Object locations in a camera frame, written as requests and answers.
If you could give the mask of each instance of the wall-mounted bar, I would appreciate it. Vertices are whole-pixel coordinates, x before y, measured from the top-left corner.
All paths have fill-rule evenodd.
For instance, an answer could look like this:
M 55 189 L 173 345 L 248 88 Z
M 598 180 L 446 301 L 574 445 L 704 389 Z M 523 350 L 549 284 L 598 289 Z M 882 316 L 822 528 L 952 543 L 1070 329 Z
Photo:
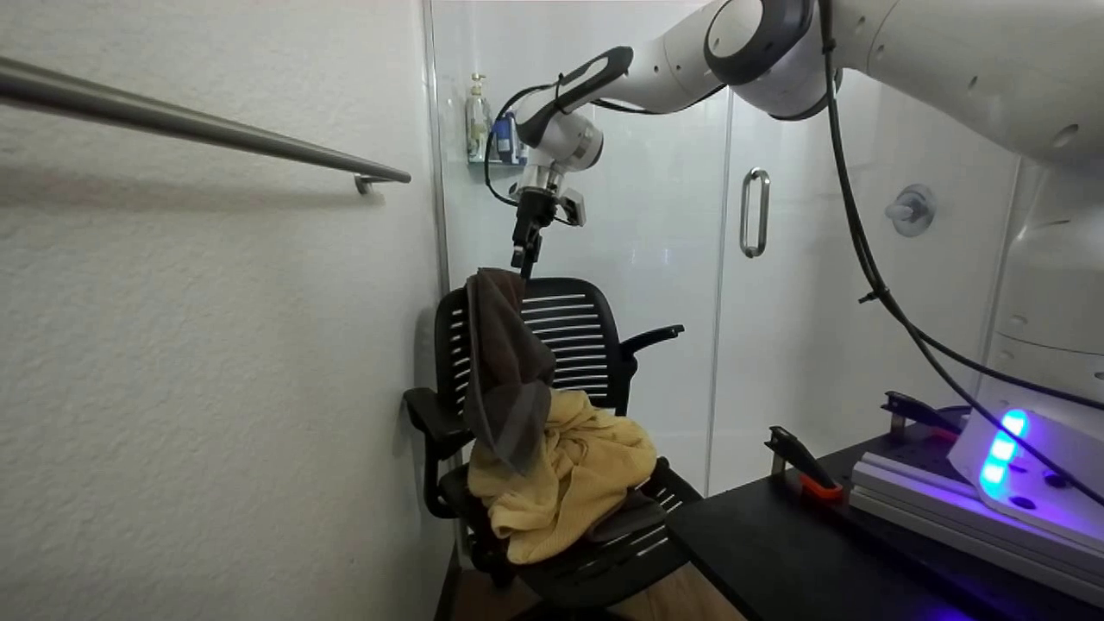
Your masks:
M 365 189 L 365 183 L 409 183 L 407 173 L 369 161 L 369 158 L 355 158 L 300 139 L 209 117 L 200 111 L 188 111 L 166 99 L 109 89 L 101 84 L 51 74 L 51 70 L 24 67 L 14 59 L 0 59 L 0 99 L 22 104 L 30 111 L 67 115 L 67 117 L 120 123 L 133 130 L 173 136 L 188 142 L 206 142 L 206 146 L 260 152 L 273 158 L 293 158 L 293 161 L 324 166 L 324 170 L 349 170 L 349 173 L 359 173 L 355 180 L 359 189 Z

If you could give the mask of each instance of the chair armrest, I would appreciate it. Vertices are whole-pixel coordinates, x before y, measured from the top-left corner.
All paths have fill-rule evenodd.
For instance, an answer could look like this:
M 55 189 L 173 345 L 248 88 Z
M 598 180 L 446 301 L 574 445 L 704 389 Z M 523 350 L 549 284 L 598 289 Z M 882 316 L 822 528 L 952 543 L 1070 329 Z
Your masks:
M 674 343 L 684 332 L 688 332 L 684 324 L 666 324 L 666 329 L 654 329 L 654 332 L 643 332 L 643 335 L 622 343 L 622 355 L 636 355 L 636 351 L 651 350 L 660 343 Z
M 409 424 L 423 430 L 439 459 L 454 454 L 466 442 L 475 439 L 464 418 L 443 411 L 443 399 L 436 389 L 423 389 L 423 385 L 407 389 L 405 411 L 409 415 Z

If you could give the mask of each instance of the table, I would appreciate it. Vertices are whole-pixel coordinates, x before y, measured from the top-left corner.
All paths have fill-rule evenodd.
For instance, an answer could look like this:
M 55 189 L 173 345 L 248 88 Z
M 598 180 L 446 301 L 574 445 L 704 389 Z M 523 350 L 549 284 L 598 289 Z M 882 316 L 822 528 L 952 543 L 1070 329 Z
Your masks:
M 912 462 L 919 462 L 935 454 L 935 439 L 919 436 L 907 449 L 872 439 L 822 462 L 836 481 L 849 482 L 863 452 L 912 452 Z M 668 534 L 748 617 L 1104 617 L 1104 612 L 1082 600 L 897 526 L 855 512 L 812 508 L 773 481 L 675 512 Z

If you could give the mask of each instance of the floor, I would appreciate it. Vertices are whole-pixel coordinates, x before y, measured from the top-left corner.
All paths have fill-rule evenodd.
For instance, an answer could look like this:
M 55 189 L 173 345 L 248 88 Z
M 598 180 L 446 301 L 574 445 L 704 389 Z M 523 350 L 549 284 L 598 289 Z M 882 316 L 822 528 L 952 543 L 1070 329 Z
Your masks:
M 447 621 L 510 621 L 531 604 L 534 594 L 523 584 L 492 590 L 487 575 L 464 573 Z M 695 566 L 675 569 L 612 612 L 628 621 L 743 621 L 743 613 Z

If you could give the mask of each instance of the black office chair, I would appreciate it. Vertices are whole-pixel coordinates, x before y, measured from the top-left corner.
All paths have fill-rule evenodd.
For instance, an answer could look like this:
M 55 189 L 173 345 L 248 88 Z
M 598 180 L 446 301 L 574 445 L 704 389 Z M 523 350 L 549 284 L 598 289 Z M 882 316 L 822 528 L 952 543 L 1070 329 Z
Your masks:
M 684 551 L 660 520 L 612 543 L 583 537 L 539 566 L 508 561 L 508 543 L 489 533 L 483 500 L 466 491 L 466 466 L 439 477 L 439 466 L 474 442 L 474 430 L 464 422 L 468 385 L 466 314 L 466 289 L 452 289 L 436 316 L 439 393 L 423 385 L 405 393 L 405 415 L 409 415 L 414 427 L 423 430 L 423 504 L 436 519 L 464 520 L 464 548 L 478 573 L 492 575 L 497 588 L 508 588 L 516 575 L 543 596 L 543 604 L 523 617 L 607 617 L 603 608 L 684 566 Z M 531 278 L 521 316 L 557 355 L 551 385 L 587 389 L 598 407 L 612 407 L 618 415 L 628 407 L 628 384 L 639 369 L 636 351 L 684 332 L 674 324 L 618 343 L 618 324 L 603 293 L 583 278 Z M 699 500 L 699 492 L 684 482 L 666 459 L 654 462 L 643 497 L 666 515 Z

